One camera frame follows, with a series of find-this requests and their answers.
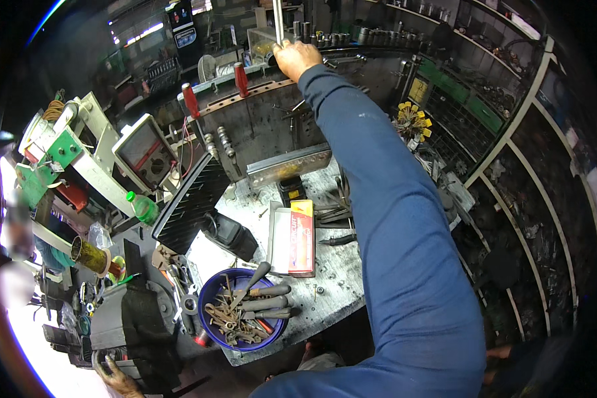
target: black cover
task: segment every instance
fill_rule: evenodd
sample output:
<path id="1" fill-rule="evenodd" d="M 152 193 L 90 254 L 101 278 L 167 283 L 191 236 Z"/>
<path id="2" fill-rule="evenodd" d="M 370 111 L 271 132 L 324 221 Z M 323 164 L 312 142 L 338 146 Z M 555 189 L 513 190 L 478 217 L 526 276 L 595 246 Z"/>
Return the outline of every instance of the black cover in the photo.
<path id="1" fill-rule="evenodd" d="M 153 238 L 178 254 L 186 254 L 199 230 L 209 223 L 204 215 L 215 212 L 215 205 L 228 185 L 230 179 L 221 163 L 205 153 L 159 214 Z"/>

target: metal workbench top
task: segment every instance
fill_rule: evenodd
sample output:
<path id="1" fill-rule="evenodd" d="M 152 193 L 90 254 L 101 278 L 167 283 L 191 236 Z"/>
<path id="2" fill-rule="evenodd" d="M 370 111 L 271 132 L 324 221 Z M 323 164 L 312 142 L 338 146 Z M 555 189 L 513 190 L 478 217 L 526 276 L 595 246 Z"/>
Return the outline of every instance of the metal workbench top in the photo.
<path id="1" fill-rule="evenodd" d="M 303 175 L 307 197 L 314 204 L 334 204 L 334 200 L 325 193 L 338 195 L 334 177 L 339 175 L 334 159 L 327 168 Z M 237 182 L 234 195 L 230 194 L 230 190 L 223 195 L 216 209 L 252 232 L 259 244 L 253 262 L 260 263 L 267 253 L 270 201 L 280 202 L 281 197 L 276 185 L 266 185 L 255 192 L 250 190 L 245 179 Z M 349 229 L 316 229 L 316 240 L 348 234 Z M 211 243 L 202 233 L 191 244 L 187 258 L 192 263 L 193 278 L 199 290 L 212 275 L 230 267 L 235 260 L 233 255 Z M 223 348 L 223 353 L 233 366 L 261 359 L 300 343 L 365 305 L 357 242 L 335 247 L 317 244 L 314 278 L 267 277 L 275 284 L 286 283 L 292 287 L 288 298 L 294 301 L 294 307 L 300 310 L 300 314 L 289 319 L 287 328 L 274 343 L 260 350 L 241 353 Z M 316 294 L 316 299 L 315 285 L 325 289 L 323 294 Z"/>

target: red wire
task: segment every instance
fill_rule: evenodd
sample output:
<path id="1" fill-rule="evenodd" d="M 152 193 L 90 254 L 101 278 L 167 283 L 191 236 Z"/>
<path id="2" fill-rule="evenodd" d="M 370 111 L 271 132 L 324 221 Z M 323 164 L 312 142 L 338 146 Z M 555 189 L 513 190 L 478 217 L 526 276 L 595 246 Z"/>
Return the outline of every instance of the red wire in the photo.
<path id="1" fill-rule="evenodd" d="M 186 123 L 183 123 L 183 131 L 185 133 L 184 135 L 184 139 L 186 139 L 186 137 L 190 138 L 190 133 L 188 132 L 188 128 L 186 128 Z M 195 155 L 195 150 L 192 148 L 192 140 L 188 140 L 188 144 L 190 144 L 190 164 L 188 164 L 188 168 L 186 169 L 186 172 L 183 173 L 183 176 L 181 176 L 182 178 L 185 177 L 188 172 L 190 171 L 190 169 L 192 168 L 192 159 Z"/>

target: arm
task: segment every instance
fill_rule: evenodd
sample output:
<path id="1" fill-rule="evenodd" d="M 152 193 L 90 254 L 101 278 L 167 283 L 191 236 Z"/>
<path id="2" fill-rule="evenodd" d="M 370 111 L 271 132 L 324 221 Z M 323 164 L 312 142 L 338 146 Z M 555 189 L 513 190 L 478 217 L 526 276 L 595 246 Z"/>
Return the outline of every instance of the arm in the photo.
<path id="1" fill-rule="evenodd" d="M 433 181 L 373 101 L 316 58 L 297 77 L 292 69 L 301 63 L 287 67 L 287 50 L 275 51 L 279 66 L 298 80 L 349 174 L 375 345 L 369 361 L 414 369 L 419 380 L 445 372 L 450 390 L 477 392 L 485 367 L 482 319 Z"/>

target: green plastic bottle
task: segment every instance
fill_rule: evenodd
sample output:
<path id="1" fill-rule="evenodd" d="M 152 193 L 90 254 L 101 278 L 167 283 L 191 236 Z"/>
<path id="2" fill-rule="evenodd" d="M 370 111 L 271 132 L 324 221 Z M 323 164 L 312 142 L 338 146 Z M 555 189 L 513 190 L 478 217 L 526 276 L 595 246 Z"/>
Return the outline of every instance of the green plastic bottle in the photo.
<path id="1" fill-rule="evenodd" d="M 157 221 L 159 217 L 159 207 L 149 198 L 143 195 L 137 195 L 135 192 L 130 191 L 126 195 L 126 200 L 130 202 L 133 207 L 135 216 L 137 219 L 147 226 L 151 226 Z"/>

